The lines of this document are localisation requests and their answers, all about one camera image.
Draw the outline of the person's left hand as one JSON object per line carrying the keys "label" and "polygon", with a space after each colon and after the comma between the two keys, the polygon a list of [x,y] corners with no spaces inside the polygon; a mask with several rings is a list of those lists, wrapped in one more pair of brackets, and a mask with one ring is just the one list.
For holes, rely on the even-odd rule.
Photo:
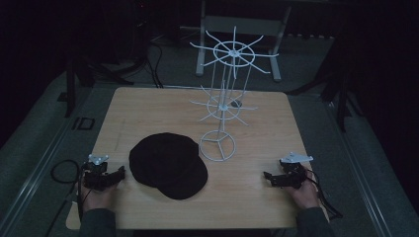
{"label": "person's left hand", "polygon": [[87,212],[92,209],[105,208],[110,209],[114,200],[114,194],[117,185],[113,185],[104,189],[103,191],[96,191],[81,187],[82,210]]}

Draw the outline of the black tripod stand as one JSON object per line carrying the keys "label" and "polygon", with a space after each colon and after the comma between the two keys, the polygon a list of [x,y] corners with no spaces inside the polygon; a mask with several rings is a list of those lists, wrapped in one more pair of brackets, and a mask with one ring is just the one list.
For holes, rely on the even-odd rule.
{"label": "black tripod stand", "polygon": [[66,103],[65,117],[69,118],[76,107],[76,78],[84,87],[92,87],[95,79],[93,70],[99,71],[107,78],[123,85],[132,85],[132,82],[120,77],[100,63],[86,55],[68,55],[66,58],[66,92],[61,94],[61,99]]}
{"label": "black tripod stand", "polygon": [[351,112],[354,112],[360,117],[364,115],[350,96],[350,84],[353,74],[354,68],[349,67],[331,71],[322,76],[316,75],[312,81],[296,89],[286,91],[286,94],[297,96],[320,84],[324,84],[325,87],[320,93],[319,98],[323,103],[327,103],[328,105],[332,105],[334,100],[337,99],[336,122],[340,130],[345,132],[345,118],[350,117],[352,115]]}

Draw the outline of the black cap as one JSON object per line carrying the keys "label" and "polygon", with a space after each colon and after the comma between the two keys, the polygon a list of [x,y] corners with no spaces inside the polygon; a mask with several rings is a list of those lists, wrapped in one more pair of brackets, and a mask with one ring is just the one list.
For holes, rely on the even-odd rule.
{"label": "black cap", "polygon": [[129,152],[129,168],[141,184],[171,199],[187,199],[207,183],[207,166],[192,138],[170,132],[149,135]]}

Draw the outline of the person's right hand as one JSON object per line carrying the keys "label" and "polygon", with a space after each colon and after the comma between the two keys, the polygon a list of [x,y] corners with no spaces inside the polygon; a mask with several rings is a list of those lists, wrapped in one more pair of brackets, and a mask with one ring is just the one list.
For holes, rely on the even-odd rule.
{"label": "person's right hand", "polygon": [[285,187],[285,191],[293,198],[300,209],[320,207],[317,189],[313,182],[310,181],[312,175],[306,173],[306,176],[307,179],[302,182],[299,189]]}

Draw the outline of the white wire hat rack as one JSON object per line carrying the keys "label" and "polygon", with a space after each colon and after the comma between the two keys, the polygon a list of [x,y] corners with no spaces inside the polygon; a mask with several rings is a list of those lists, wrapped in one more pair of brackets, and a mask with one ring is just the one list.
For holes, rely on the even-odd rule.
{"label": "white wire hat rack", "polygon": [[231,158],[237,148],[234,137],[225,128],[226,124],[231,120],[238,120],[248,125],[240,117],[241,112],[257,110],[257,107],[243,105],[252,70],[270,74],[270,71],[256,65],[255,61],[262,57],[276,59],[278,54],[257,53],[252,46],[264,37],[260,36],[248,43],[241,42],[236,39],[236,28],[233,28],[231,40],[220,40],[209,31],[205,31],[205,34],[215,41],[214,46],[193,43],[192,46],[212,52],[213,60],[202,63],[202,67],[212,67],[211,83],[209,88],[201,87],[208,99],[205,102],[192,101],[192,104],[207,109],[208,114],[201,121],[216,119],[218,122],[217,129],[208,131],[200,138],[200,152],[211,161],[223,162]]}

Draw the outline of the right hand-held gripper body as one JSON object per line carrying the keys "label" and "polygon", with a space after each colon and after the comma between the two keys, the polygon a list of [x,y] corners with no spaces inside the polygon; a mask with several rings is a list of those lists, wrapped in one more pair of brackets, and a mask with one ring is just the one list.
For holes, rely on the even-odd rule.
{"label": "right hand-held gripper body", "polygon": [[299,189],[306,180],[306,171],[302,166],[304,162],[313,160],[312,156],[301,155],[291,152],[279,160],[284,174],[279,177],[278,185],[280,187],[293,187]]}

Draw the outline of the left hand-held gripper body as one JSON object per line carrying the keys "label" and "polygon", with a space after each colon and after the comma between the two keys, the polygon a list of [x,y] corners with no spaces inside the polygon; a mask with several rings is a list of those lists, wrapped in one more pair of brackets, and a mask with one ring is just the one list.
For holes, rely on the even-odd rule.
{"label": "left hand-held gripper body", "polygon": [[96,191],[103,191],[112,185],[111,177],[107,173],[108,159],[108,155],[88,155],[88,161],[82,166],[84,171],[84,187]]}

